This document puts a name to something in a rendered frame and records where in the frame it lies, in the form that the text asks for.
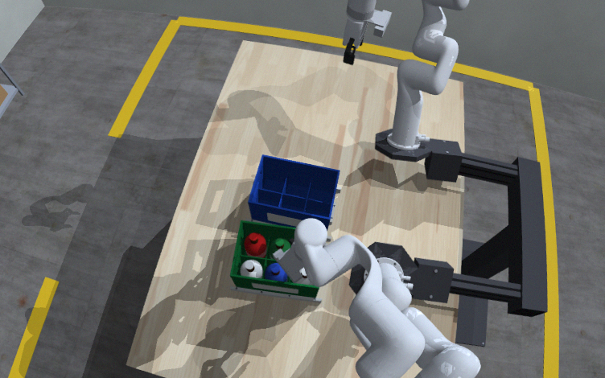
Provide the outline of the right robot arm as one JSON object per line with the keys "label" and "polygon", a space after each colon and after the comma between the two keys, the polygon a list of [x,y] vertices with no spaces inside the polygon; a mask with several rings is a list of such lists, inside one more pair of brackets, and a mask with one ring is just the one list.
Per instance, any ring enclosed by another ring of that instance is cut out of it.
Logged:
{"label": "right robot arm", "polygon": [[[447,21],[441,7],[464,10],[468,3],[469,0],[422,0],[423,20],[412,52],[418,58],[437,65],[435,67],[418,60],[403,60],[399,64],[393,131],[387,137],[391,146],[400,150],[415,150],[421,142],[430,142],[425,134],[418,133],[422,91],[432,95],[439,95],[443,91],[459,52],[456,41],[443,36]],[[392,12],[374,10],[375,5],[376,0],[348,0],[347,13],[353,19],[375,24],[373,35],[382,38]]]}

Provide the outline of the green bottle crate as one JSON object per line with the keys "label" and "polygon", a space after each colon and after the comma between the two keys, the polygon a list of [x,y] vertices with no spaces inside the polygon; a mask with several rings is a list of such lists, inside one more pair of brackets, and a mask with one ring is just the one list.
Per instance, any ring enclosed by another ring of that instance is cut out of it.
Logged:
{"label": "green bottle crate", "polygon": [[[289,277],[287,282],[265,279],[266,261],[268,266],[277,263],[274,259],[270,259],[270,242],[276,238],[284,238],[288,241],[291,238],[294,239],[294,231],[294,227],[241,220],[230,273],[236,287],[316,298],[319,287],[293,283]],[[268,244],[265,258],[248,256],[245,251],[245,238],[253,232],[260,233],[265,237],[266,245]],[[241,276],[241,265],[247,260],[255,260],[261,264],[263,268],[262,278]]]}

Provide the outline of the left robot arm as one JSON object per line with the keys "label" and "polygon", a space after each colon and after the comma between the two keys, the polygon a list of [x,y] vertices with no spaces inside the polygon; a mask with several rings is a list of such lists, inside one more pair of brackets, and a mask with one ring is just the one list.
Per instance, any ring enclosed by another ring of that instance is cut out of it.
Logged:
{"label": "left robot arm", "polygon": [[305,267],[316,287],[358,264],[367,270],[348,312],[350,326],[366,350],[356,362],[360,378],[401,378],[415,362],[422,370],[414,378],[476,377],[477,356],[446,339],[420,310],[408,307],[413,284],[403,283],[410,277],[402,275],[395,260],[376,259],[351,235],[325,246],[326,240],[327,229],[321,221],[302,220],[294,231],[294,246],[285,252],[279,249],[273,258],[293,283],[303,278],[299,270]]}

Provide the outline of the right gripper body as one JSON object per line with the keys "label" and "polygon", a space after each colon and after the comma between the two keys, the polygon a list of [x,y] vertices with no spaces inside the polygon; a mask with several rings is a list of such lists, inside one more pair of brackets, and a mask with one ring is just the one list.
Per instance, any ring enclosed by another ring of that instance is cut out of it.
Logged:
{"label": "right gripper body", "polygon": [[[346,12],[347,13],[347,12]],[[364,33],[367,29],[368,23],[351,18],[348,13],[348,21],[345,27],[343,45],[346,46],[350,38],[354,38],[354,46],[357,49],[364,37]]]}

